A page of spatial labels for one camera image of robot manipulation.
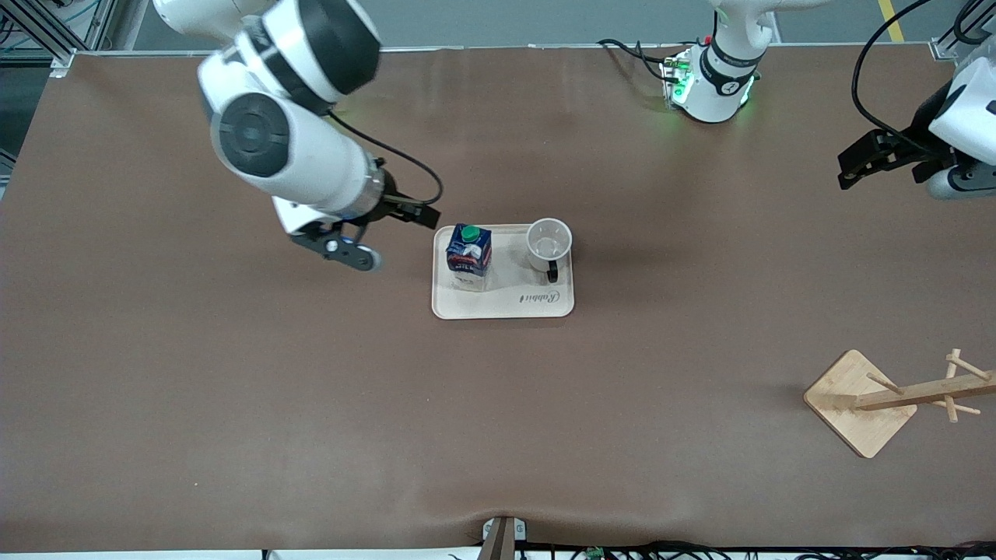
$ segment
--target mug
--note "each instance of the mug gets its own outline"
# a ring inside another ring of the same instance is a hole
[[[556,284],[560,277],[559,269],[567,261],[574,236],[566,223],[555,218],[536,220],[526,231],[526,248],[529,249],[529,264],[547,274],[547,280]]]

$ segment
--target green cap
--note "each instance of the green cap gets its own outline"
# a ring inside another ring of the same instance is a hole
[[[460,239],[463,239],[466,243],[476,241],[480,236],[481,228],[476,225],[465,225],[463,226],[463,229],[460,230]]]

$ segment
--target white tray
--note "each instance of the white tray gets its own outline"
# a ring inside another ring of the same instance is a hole
[[[555,284],[529,265],[526,230],[529,224],[482,225],[491,230],[491,268],[487,290],[471,292],[453,286],[446,267],[446,246],[452,225],[436,231],[432,240],[432,313],[440,319],[516,319],[564,317],[574,309],[571,255]]]

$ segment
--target brown table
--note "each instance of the brown table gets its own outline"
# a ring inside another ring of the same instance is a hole
[[[996,403],[874,460],[803,404],[849,348],[901,384],[955,346],[996,366],[996,200],[837,188],[856,54],[772,49],[720,126],[600,50],[385,56],[344,116],[439,170],[444,223],[574,228],[574,313],[509,322],[432,316],[430,231],[378,224],[368,275],[291,244],[212,153],[198,61],[78,57],[0,204],[0,549],[462,545],[498,513],[579,544],[996,536]],[[865,99],[902,126],[950,72],[881,47]]]

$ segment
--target yellow tape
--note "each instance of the yellow tape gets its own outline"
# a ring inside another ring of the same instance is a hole
[[[881,10],[881,20],[888,21],[888,19],[895,15],[895,8],[892,7],[891,0],[878,0],[878,9]],[[888,37],[892,39],[894,43],[902,43],[905,39],[902,38],[902,30],[899,29],[899,22],[895,22],[888,26]]]

